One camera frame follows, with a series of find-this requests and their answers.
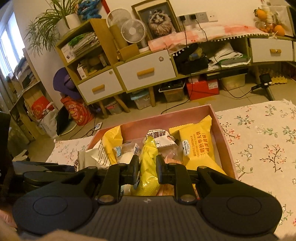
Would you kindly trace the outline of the white blue milk candy packet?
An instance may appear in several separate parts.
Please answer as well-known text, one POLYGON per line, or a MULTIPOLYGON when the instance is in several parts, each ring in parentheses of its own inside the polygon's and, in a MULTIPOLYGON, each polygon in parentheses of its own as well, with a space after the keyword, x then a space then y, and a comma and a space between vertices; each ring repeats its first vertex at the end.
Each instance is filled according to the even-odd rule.
POLYGON ((141 151, 142 147, 133 142, 125 143, 112 149, 118 164, 129 164, 133 156, 139 156, 141 151))

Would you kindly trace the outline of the cream white snack packet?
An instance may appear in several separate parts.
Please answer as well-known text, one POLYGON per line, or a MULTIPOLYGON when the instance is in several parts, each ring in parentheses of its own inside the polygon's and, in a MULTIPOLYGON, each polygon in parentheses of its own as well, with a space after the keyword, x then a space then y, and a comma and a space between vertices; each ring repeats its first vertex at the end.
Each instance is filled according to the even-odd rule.
POLYGON ((74 162, 76 172, 91 166, 97 167, 99 170, 106 170, 110 165, 102 140, 97 142, 92 149, 79 151, 78 158, 74 162))

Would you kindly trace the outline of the yellow blue label packet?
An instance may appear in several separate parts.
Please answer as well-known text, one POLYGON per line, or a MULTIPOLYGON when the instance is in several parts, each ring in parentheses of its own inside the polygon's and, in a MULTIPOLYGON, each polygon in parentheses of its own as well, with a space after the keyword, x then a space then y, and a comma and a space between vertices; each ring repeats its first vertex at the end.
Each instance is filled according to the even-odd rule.
POLYGON ((147 137, 140 154, 140 174, 135 196, 156 196, 161 185, 156 170, 158 148, 151 136, 147 137))

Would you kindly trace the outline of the white walnut snack packet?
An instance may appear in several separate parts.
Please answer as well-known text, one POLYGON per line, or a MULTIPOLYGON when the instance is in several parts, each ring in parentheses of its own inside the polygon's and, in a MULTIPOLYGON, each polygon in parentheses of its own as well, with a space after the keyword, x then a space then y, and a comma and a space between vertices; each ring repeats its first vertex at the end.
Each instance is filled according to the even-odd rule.
POLYGON ((154 142, 157 148, 176 145, 175 138, 172 137, 168 131, 163 129, 149 130, 145 136, 144 143, 150 141, 154 142))

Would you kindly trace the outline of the plain yellow snack packet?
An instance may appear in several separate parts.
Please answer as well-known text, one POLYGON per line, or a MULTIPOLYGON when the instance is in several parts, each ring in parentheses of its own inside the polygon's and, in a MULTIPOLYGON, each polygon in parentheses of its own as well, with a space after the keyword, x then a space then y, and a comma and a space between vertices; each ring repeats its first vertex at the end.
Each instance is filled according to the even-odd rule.
POLYGON ((103 135, 102 144, 111 165, 115 165, 117 163, 115 154, 113 153, 113 148, 121 146, 122 143, 123 138, 121 134, 121 126, 115 126, 103 135))

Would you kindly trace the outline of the yellow waffle snack packet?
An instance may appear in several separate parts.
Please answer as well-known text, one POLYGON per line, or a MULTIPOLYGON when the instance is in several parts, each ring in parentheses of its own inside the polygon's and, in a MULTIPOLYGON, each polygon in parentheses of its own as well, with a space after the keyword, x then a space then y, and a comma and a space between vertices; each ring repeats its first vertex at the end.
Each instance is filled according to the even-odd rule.
POLYGON ((225 172, 216 163, 211 138, 212 118, 206 116, 199 123, 169 128, 169 133, 181 141, 183 148, 183 164, 188 170, 197 170, 206 166, 222 174, 225 172))

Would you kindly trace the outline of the pink nougat bar packet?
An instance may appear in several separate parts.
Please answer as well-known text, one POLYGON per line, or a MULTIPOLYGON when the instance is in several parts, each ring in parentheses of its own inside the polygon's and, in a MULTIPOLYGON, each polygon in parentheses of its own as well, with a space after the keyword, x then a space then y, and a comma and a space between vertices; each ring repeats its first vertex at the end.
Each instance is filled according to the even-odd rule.
POLYGON ((158 148, 159 155, 162 155, 165 163, 183 164, 183 148, 178 145, 171 145, 158 148))

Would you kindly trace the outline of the orange printed bag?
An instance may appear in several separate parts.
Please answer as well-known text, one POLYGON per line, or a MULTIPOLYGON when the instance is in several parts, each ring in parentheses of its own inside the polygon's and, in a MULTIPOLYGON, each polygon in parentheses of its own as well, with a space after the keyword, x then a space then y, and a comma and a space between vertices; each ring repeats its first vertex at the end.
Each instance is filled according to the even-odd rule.
POLYGON ((67 96, 62 97, 61 102, 78 126, 84 126, 93 120, 94 114, 82 98, 73 99, 67 96))

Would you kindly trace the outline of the red storage box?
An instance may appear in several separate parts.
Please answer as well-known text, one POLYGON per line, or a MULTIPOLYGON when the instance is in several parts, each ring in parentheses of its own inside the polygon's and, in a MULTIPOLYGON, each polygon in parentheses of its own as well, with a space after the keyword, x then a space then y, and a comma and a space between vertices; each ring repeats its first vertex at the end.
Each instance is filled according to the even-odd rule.
POLYGON ((190 100, 197 100, 219 94, 219 86, 217 80, 202 80, 194 83, 186 83, 190 100))

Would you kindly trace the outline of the white drawer far left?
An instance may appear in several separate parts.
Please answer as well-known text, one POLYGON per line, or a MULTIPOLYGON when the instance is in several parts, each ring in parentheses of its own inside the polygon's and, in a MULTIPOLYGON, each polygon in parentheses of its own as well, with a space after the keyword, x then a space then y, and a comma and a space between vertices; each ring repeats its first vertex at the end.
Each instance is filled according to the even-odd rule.
POLYGON ((113 70, 107 70, 78 85, 87 104, 97 102, 122 91, 122 87, 113 70))

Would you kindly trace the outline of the white drawer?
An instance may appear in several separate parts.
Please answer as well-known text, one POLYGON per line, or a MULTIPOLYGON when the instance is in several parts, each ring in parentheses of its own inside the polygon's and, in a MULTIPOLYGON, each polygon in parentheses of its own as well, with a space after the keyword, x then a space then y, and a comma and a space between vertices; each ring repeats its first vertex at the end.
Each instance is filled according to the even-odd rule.
POLYGON ((122 87, 113 70, 107 70, 78 85, 87 104, 97 102, 122 91, 122 87))
POLYGON ((293 61, 293 45, 290 40, 250 38, 253 63, 293 61))
POLYGON ((152 53, 118 66, 127 91, 175 78, 168 51, 152 53))

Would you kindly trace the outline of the floral tablecloth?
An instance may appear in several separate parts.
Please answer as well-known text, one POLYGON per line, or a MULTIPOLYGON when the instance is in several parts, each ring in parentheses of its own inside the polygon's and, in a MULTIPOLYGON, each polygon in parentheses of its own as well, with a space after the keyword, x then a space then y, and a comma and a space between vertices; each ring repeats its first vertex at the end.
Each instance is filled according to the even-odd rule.
POLYGON ((295 240, 295 105, 267 101, 217 111, 236 178, 274 196, 282 215, 275 231, 295 240))

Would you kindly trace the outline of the white shopping bag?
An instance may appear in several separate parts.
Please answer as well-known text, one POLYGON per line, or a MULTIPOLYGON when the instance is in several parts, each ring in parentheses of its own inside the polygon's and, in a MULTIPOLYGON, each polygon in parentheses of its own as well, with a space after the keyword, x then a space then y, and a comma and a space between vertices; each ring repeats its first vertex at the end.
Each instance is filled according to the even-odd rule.
POLYGON ((57 135, 57 115, 58 109, 53 102, 49 102, 46 97, 38 98, 31 107, 37 124, 50 138, 55 139, 57 135))

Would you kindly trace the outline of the wooden shelf cabinet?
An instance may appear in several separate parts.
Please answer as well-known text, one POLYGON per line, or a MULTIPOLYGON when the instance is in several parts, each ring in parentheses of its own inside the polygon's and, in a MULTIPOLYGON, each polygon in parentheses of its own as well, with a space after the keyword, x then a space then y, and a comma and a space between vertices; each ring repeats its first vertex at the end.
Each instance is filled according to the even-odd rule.
MULTIPOLYGON (((295 38, 292 38, 292 37, 281 37, 281 36, 273 37, 272 35, 268 34, 267 36, 246 36, 246 37, 239 37, 239 38, 238 37, 231 38, 228 40, 217 40, 217 41, 211 41, 211 42, 207 41, 207 42, 208 43, 219 43, 222 41, 232 41, 232 40, 246 41, 246 39, 250 39, 250 38, 280 39, 280 40, 292 41, 293 61, 295 61, 295 38)), ((64 65, 65 65, 65 68, 68 71, 68 73, 69 73, 70 77, 72 78, 74 84, 76 85, 77 89, 78 89, 79 84, 85 82, 86 80, 88 80, 96 75, 99 75, 107 70, 114 71, 114 73, 117 76, 117 79, 122 87, 122 91, 114 94, 113 96, 109 96, 107 98, 114 97, 114 96, 119 95, 124 92, 131 93, 131 92, 135 92, 137 90, 149 88, 151 86, 155 86, 157 84, 161 84, 164 82, 172 81, 172 80, 179 79, 179 78, 184 78, 184 75, 182 75, 181 73, 179 73, 177 71, 177 67, 176 67, 175 61, 173 59, 173 57, 184 53, 184 49, 185 48, 183 48, 182 50, 177 51, 173 54, 169 54, 169 52, 168 52, 168 54, 170 56, 171 63, 173 65, 173 68, 174 68, 174 71, 176 74, 175 78, 164 80, 164 81, 158 82, 153 85, 148 85, 146 87, 138 88, 133 91, 127 91, 125 84, 124 84, 121 76, 119 75, 119 72, 117 69, 118 66, 120 66, 124 63, 128 63, 129 61, 135 60, 137 58, 154 53, 150 50, 150 48, 147 51, 140 52, 137 47, 137 44, 129 45, 129 46, 122 49, 122 51, 127 52, 127 56, 128 56, 127 59, 123 59, 123 57, 121 56, 121 51, 119 49, 117 49, 117 47, 116 47, 114 36, 112 35, 110 29, 107 27, 107 24, 104 22, 103 19, 90 19, 90 20, 86 21, 85 23, 83 23, 79 27, 77 27, 77 28, 73 29, 72 31, 70 31, 69 33, 65 34, 63 36, 63 38, 56 45, 56 50, 57 50, 58 54, 60 55, 64 65), (85 34, 85 33, 94 33, 95 38, 98 40, 98 43, 96 43, 94 46, 88 48, 87 50, 83 51, 81 54, 75 55, 74 58, 72 58, 70 61, 68 61, 64 52, 62 51, 62 49, 64 47, 68 46, 68 43, 72 39, 74 39, 78 35, 85 34), (88 75, 87 77, 81 78, 78 73, 78 70, 77 70, 77 67, 78 67, 78 64, 80 63, 80 61, 85 59, 86 57, 92 57, 92 56, 97 57, 97 56, 99 56, 100 53, 104 53, 106 55, 107 65, 104 66, 102 69, 97 70, 96 72, 88 75)), ((251 52, 251 47, 250 46, 248 47, 246 44, 243 45, 243 49, 251 52)))

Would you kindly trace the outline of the white drawer centre left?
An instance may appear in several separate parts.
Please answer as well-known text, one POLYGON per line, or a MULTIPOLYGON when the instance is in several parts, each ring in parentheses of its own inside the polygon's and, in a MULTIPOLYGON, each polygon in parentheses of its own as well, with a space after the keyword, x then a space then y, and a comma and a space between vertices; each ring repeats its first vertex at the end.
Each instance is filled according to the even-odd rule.
POLYGON ((127 91, 175 78, 168 51, 152 53, 118 66, 127 91))

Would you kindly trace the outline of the purple bag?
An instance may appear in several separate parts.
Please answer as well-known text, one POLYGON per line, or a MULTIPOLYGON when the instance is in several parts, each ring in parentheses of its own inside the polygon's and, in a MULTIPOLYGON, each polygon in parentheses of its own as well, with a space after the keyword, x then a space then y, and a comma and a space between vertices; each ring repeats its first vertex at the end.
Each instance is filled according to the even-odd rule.
POLYGON ((73 99, 80 99, 81 94, 79 93, 76 85, 70 77, 65 67, 59 69, 53 78, 53 88, 56 91, 61 92, 64 95, 70 96, 73 99))

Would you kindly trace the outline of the pink cloth on cabinet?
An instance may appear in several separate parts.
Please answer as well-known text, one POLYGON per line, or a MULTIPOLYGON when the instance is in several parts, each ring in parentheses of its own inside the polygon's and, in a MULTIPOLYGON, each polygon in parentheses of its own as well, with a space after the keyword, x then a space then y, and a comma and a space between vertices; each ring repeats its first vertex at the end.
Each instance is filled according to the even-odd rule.
POLYGON ((268 34, 253 26, 213 25, 194 28, 148 41, 152 52, 167 50, 173 54, 194 43, 228 40, 246 36, 267 36, 268 34))

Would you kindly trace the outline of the white desk fan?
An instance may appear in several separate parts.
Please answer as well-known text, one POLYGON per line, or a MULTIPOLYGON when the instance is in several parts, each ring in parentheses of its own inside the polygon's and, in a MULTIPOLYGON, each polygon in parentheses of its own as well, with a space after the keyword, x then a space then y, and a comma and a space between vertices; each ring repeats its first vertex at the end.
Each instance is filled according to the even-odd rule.
POLYGON ((138 19, 133 19, 130 12, 123 8, 117 8, 107 15, 107 25, 109 28, 117 26, 123 39, 130 44, 141 44, 140 51, 148 48, 146 41, 146 25, 138 19))

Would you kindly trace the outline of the framed cat picture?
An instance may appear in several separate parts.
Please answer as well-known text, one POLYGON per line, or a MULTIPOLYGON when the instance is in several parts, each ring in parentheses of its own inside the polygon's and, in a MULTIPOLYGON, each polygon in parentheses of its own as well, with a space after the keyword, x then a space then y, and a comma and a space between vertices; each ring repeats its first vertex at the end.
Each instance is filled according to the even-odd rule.
POLYGON ((132 5, 136 18, 145 23, 149 40, 180 32, 170 1, 142 1, 132 5))

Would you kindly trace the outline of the white drawer right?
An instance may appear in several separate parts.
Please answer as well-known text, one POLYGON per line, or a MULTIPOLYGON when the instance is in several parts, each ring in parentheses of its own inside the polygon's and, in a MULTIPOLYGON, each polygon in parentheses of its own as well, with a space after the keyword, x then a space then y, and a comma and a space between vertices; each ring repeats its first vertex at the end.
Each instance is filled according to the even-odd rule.
POLYGON ((293 45, 290 40, 250 38, 253 63, 293 61, 293 45))

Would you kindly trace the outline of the potted green plant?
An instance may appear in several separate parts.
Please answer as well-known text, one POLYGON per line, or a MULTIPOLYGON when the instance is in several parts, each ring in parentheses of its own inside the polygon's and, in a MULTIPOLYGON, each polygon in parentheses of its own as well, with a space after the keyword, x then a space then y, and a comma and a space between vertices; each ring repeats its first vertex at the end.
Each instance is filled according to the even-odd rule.
POLYGON ((46 1, 49 6, 45 12, 37 15, 26 28, 25 39, 29 42, 28 50, 34 55, 41 55, 43 50, 51 51, 58 40, 57 23, 66 16, 75 14, 81 1, 46 1))

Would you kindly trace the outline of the fruit bowl with oranges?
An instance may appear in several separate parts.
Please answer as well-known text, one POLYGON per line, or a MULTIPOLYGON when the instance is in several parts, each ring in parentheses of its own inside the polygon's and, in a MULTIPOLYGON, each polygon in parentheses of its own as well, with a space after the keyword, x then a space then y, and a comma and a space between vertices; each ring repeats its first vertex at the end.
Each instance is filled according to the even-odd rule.
POLYGON ((280 20, 277 19, 276 14, 273 13, 269 5, 262 5, 253 11, 254 25, 256 28, 264 33, 273 36, 285 36, 285 29, 280 20))

